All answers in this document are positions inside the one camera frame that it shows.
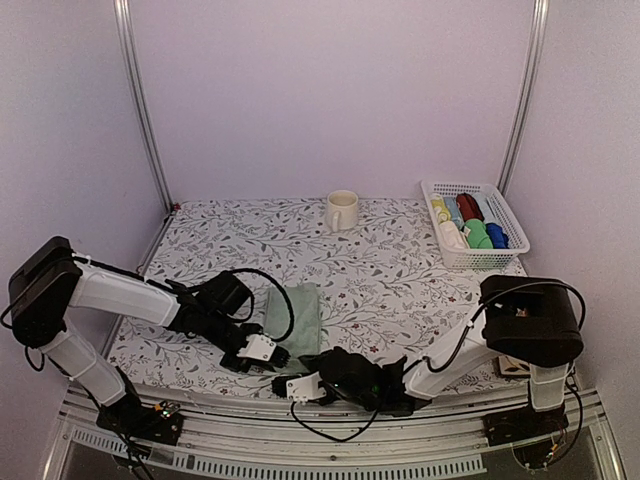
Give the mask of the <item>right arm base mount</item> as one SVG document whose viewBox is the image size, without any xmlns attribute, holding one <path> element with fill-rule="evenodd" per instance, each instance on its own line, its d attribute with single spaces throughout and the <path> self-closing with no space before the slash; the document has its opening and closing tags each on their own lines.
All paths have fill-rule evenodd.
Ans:
<svg viewBox="0 0 640 480">
<path fill-rule="evenodd" d="M 536 411 L 531 404 L 484 415 L 483 432 L 490 446 L 519 442 L 564 431 L 568 425 L 565 406 Z"/>
</svg>

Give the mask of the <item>mint green towel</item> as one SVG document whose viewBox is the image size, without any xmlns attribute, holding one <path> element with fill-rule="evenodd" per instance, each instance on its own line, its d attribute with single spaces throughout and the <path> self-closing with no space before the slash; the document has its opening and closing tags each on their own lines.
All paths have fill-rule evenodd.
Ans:
<svg viewBox="0 0 640 480">
<path fill-rule="evenodd" d="M 314 283 L 285 287 L 293 308 L 294 328 L 291 335 L 278 345 L 287 350 L 291 358 L 286 367 L 277 368 L 280 374 L 306 373 L 301 356 L 318 355 L 321 349 L 320 298 Z M 289 326 L 289 313 L 281 293 L 268 290 L 264 318 L 265 332 L 273 339 L 283 335 Z"/>
</svg>

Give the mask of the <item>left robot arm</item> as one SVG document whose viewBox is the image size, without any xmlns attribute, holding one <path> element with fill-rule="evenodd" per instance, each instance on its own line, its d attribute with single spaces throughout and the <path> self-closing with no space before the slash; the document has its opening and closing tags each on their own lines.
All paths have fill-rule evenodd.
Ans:
<svg viewBox="0 0 640 480">
<path fill-rule="evenodd" d="M 235 372 L 252 366 L 285 367 L 290 353 L 282 342 L 295 321 L 272 337 L 249 317 L 237 317 L 255 305 L 253 292 L 238 270 L 226 270 L 196 286 L 158 282 L 92 260 L 56 236 L 36 251 L 9 280 L 9 304 L 1 324 L 26 350 L 37 350 L 78 382 L 128 434 L 148 426 L 127 377 L 99 355 L 67 318 L 71 308 L 132 317 L 189 338 L 200 337 L 218 348 L 223 365 Z"/>
</svg>

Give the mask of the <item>cream white towel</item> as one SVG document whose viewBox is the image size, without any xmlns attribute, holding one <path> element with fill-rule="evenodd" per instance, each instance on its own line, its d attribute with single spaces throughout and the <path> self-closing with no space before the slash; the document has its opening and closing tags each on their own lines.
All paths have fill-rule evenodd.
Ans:
<svg viewBox="0 0 640 480">
<path fill-rule="evenodd" d="M 439 224 L 439 230 L 442 236 L 443 244 L 452 250 L 466 250 L 469 249 L 469 244 L 466 237 L 456 224 L 451 221 L 444 221 Z"/>
</svg>

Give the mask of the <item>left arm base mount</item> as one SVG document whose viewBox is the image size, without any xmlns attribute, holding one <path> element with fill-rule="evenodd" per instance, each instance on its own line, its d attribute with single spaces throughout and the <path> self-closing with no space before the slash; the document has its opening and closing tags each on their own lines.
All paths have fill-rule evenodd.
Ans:
<svg viewBox="0 0 640 480">
<path fill-rule="evenodd" d="M 184 416 L 167 406 L 144 406 L 137 398 L 124 397 L 110 406 L 101 406 L 98 427 L 124 437 L 176 446 Z"/>
</svg>

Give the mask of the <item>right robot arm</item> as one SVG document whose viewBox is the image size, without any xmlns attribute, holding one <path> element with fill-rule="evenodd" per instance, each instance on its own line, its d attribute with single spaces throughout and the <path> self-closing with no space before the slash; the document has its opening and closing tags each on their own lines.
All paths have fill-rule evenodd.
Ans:
<svg viewBox="0 0 640 480">
<path fill-rule="evenodd" d="M 561 432 L 565 384 L 584 349 L 586 302 L 557 279 L 492 275 L 481 284 L 476 308 L 425 352 L 375 364 L 333 347 L 301 361 L 305 374 L 280 376 L 272 392 L 293 405 L 343 400 L 373 416 L 410 416 L 453 382 L 499 356 L 529 368 L 525 406 L 488 414 L 483 426 L 491 445 Z"/>
</svg>

